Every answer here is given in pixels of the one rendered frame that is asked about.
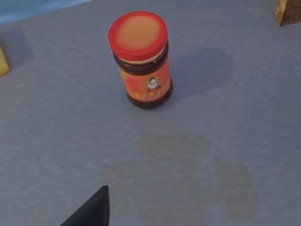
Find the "black pointed object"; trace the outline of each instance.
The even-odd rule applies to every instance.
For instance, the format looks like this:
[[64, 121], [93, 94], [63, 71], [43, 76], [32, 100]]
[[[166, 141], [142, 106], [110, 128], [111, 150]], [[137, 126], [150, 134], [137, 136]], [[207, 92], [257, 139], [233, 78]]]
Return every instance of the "black pointed object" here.
[[110, 219], [109, 187], [103, 186], [61, 226], [108, 226]]

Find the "jar base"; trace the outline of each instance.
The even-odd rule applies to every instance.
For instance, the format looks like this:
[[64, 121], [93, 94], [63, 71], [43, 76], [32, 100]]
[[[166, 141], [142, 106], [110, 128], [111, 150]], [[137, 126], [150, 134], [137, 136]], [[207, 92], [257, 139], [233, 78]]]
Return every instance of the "jar base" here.
[[169, 90], [163, 97], [161, 97], [158, 100], [143, 102], [143, 101], [139, 101], [139, 100], [132, 98], [131, 96], [129, 96], [128, 93], [127, 93], [127, 98], [134, 106], [142, 108], [142, 109], [146, 109], [146, 110], [151, 110], [151, 109], [158, 108], [158, 107], [162, 106], [163, 104], [165, 104], [165, 102], [167, 102], [169, 100], [171, 94], [173, 93], [173, 90], [174, 90], [174, 86], [173, 86], [173, 81], [171, 80], [171, 85], [170, 85]]

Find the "wooden block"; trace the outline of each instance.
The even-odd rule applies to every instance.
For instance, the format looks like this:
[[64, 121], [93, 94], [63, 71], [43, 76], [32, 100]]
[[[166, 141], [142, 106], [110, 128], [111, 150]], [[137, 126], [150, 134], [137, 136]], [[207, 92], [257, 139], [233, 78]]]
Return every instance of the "wooden block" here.
[[6, 74], [7, 72], [9, 72], [9, 66], [0, 46], [0, 76]]
[[275, 16], [280, 26], [301, 22], [301, 0], [279, 0]]

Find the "sauce jar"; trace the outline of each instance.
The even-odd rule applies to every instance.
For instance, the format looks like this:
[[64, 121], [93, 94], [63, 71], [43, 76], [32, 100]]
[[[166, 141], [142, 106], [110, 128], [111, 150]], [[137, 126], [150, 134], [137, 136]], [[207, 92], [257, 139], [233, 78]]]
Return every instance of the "sauce jar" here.
[[151, 12], [131, 12], [112, 24], [108, 38], [129, 101], [144, 109], [164, 104], [173, 91], [165, 22]]

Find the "orange label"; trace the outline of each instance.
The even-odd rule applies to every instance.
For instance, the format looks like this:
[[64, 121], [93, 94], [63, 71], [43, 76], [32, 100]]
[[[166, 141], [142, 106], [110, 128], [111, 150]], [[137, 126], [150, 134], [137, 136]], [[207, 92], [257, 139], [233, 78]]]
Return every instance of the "orange label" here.
[[160, 69], [147, 75], [137, 76], [122, 69], [120, 71], [127, 93], [136, 100], [148, 102], [160, 99], [171, 86], [168, 60]]

